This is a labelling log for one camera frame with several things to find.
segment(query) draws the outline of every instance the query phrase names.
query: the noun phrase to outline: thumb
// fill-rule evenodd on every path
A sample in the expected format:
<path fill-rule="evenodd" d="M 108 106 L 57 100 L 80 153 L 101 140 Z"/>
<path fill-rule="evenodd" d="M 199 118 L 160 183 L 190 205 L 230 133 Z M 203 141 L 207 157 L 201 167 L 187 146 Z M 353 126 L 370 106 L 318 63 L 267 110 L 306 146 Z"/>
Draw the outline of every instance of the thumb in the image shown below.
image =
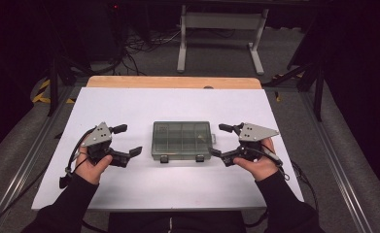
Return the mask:
<path fill-rule="evenodd" d="M 240 157 L 234 158 L 233 162 L 235 164 L 237 164 L 238 166 L 244 168 L 245 170 L 251 172 L 251 163 L 252 162 L 245 160 L 244 158 L 240 158 Z"/>
<path fill-rule="evenodd" d="M 95 165 L 95 169 L 100 172 L 100 173 L 103 173 L 105 171 L 105 169 L 110 165 L 110 163 L 112 162 L 112 159 L 113 157 L 111 155 L 107 155 L 105 157 L 103 157 L 96 165 Z"/>

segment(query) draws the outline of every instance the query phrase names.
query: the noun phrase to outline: metal frame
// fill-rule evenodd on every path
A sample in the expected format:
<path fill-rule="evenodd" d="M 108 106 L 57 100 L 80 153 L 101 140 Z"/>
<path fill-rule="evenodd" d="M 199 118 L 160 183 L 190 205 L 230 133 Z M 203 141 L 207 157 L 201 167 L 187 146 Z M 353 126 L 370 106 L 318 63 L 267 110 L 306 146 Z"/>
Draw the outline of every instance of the metal frame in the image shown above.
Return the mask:
<path fill-rule="evenodd" d="M 263 75 L 261 61 L 257 48 L 268 15 L 268 9 L 261 14 L 217 14 L 217 13 L 187 13 L 187 7 L 182 6 L 181 11 L 181 45 L 178 54 L 177 72 L 184 73 L 187 55 L 187 27 L 192 28 L 219 28 L 219 29 L 243 29 L 256 30 L 256 38 L 248 44 L 258 75 Z"/>
<path fill-rule="evenodd" d="M 351 185 L 349 179 L 347 178 L 343 167 L 338 159 L 338 156 L 329 140 L 328 134 L 324 126 L 317 120 L 316 116 L 312 113 L 313 104 L 311 102 L 311 97 L 308 93 L 300 92 L 301 100 L 306 108 L 308 115 L 314 123 L 314 127 L 317 130 L 317 134 L 323 143 L 324 148 L 327 153 L 327 161 L 331 171 L 337 181 L 338 187 L 343 195 L 344 201 L 350 211 L 354 223 L 359 232 L 369 233 L 373 232 L 371 226 L 364 214 L 363 208 L 358 200 L 358 197 Z"/>
<path fill-rule="evenodd" d="M 17 170 L 17 173 L 15 174 L 10 185 L 8 186 L 7 191 L 2 197 L 2 200 L 0 201 L 0 213 L 3 212 L 5 208 L 14 201 L 14 199 L 19 195 L 20 191 L 25 185 L 25 182 L 27 178 L 29 177 L 31 170 L 38 156 L 40 155 L 42 148 L 44 147 L 44 142 L 46 140 L 46 137 L 48 133 L 51 131 L 56 119 L 58 118 L 59 113 L 61 112 L 65 101 L 69 98 L 72 92 L 72 89 L 73 89 L 72 86 L 63 87 L 62 93 L 59 96 L 60 104 L 57 105 L 56 111 L 54 111 L 54 113 L 50 117 L 47 117 L 38 136 L 36 137 L 34 143 L 32 144 L 31 149 L 29 150 L 28 154 L 25 156 L 22 164 Z M 5 220 L 6 216 L 7 214 L 3 215 L 0 218 L 0 227 L 2 226 L 2 223 Z"/>

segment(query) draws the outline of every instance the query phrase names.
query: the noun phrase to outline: black equipment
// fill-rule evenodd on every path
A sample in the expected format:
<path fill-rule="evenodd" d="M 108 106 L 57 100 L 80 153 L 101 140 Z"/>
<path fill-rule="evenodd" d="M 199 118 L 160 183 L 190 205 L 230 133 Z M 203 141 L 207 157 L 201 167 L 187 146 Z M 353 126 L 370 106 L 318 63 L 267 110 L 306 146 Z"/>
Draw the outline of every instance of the black equipment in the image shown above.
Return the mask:
<path fill-rule="evenodd" d="M 117 127 L 108 127 L 105 122 L 102 122 L 98 126 L 95 126 L 92 129 L 89 129 L 84 136 L 80 139 L 78 144 L 74 147 L 71 157 L 68 161 L 68 166 L 65 168 L 66 176 L 60 178 L 59 187 L 65 188 L 72 179 L 72 174 L 77 170 L 78 166 L 72 171 L 71 164 L 72 162 L 80 155 L 77 152 L 79 147 L 87 148 L 87 159 L 92 164 L 97 164 L 103 157 L 107 154 L 113 156 L 113 160 L 110 165 L 118 167 L 126 167 L 129 162 L 129 159 L 139 155 L 142 151 L 142 147 L 130 150 L 129 153 L 120 152 L 110 148 L 112 143 L 112 133 L 119 134 L 125 132 L 127 129 L 126 124 L 119 125 Z"/>
<path fill-rule="evenodd" d="M 281 159 L 270 149 L 263 147 L 261 144 L 262 139 L 273 137 L 279 134 L 277 130 L 265 128 L 252 123 L 241 123 L 239 125 L 220 124 L 220 129 L 228 133 L 234 131 L 238 135 L 240 146 L 236 150 L 231 150 L 222 153 L 220 150 L 209 148 L 208 151 L 211 155 L 220 158 L 226 167 L 234 165 L 233 159 L 241 157 L 249 161 L 260 159 L 266 156 L 273 161 L 277 167 L 281 168 L 283 162 Z"/>

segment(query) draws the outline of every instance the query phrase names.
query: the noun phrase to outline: person's left hand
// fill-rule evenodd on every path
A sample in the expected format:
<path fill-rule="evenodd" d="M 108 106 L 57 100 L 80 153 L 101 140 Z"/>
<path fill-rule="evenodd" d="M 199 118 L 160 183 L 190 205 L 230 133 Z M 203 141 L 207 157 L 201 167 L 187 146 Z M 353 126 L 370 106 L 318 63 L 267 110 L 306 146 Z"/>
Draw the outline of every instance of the person's left hand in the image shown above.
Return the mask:
<path fill-rule="evenodd" d="M 89 159 L 87 159 L 86 148 L 80 147 L 79 153 L 80 155 L 77 158 L 76 166 L 80 163 L 82 164 L 75 170 L 75 173 L 89 183 L 95 185 L 99 184 L 101 174 L 110 165 L 113 157 L 111 155 L 106 155 L 96 165 L 93 165 Z"/>

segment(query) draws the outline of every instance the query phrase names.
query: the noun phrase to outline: metal rail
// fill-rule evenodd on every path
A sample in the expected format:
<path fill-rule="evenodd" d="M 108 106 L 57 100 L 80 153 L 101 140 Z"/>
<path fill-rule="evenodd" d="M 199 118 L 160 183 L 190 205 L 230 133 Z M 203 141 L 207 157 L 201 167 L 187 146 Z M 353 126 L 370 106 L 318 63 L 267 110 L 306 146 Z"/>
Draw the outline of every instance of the metal rail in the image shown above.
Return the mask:
<path fill-rule="evenodd" d="M 335 180 L 338 183 L 338 187 L 340 188 L 341 194 L 343 195 L 344 201 L 347 204 L 347 207 L 350 211 L 354 223 L 357 226 L 358 231 L 362 233 L 373 232 L 363 212 L 363 208 L 357 198 L 357 195 L 350 181 L 348 180 L 343 167 L 341 166 L 341 163 L 331 144 L 331 141 L 329 140 L 326 129 L 324 128 L 322 123 L 317 121 L 316 116 L 313 113 L 313 104 L 311 97 L 309 96 L 309 93 L 301 92 L 300 97 L 302 102 L 304 103 L 307 114 L 311 117 L 311 120 L 314 123 L 320 140 L 322 141 L 324 148 L 326 149 L 329 167 L 331 168 L 331 171 L 334 174 Z"/>
<path fill-rule="evenodd" d="M 42 125 L 42 128 L 36 137 L 34 143 L 31 146 L 31 149 L 29 150 L 28 154 L 24 158 L 22 164 L 20 165 L 19 169 L 17 170 L 17 173 L 15 174 L 14 178 L 12 179 L 7 191 L 5 192 L 3 198 L 0 201 L 0 213 L 5 210 L 5 208 L 12 202 L 14 199 L 19 195 L 20 191 L 22 190 L 23 186 L 25 185 L 25 182 L 29 176 L 29 173 L 31 172 L 39 154 L 42 148 L 44 147 L 44 142 L 49 134 L 53 124 L 55 123 L 57 117 L 59 116 L 59 113 L 61 112 L 65 101 L 69 98 L 73 87 L 72 86 L 64 86 L 61 88 L 62 93 L 59 96 L 59 104 L 56 109 L 56 111 L 53 113 L 52 116 L 47 117 L 44 124 Z M 8 214 L 4 214 L 0 218 L 0 227 L 2 226 L 2 223 L 6 219 L 6 216 Z"/>

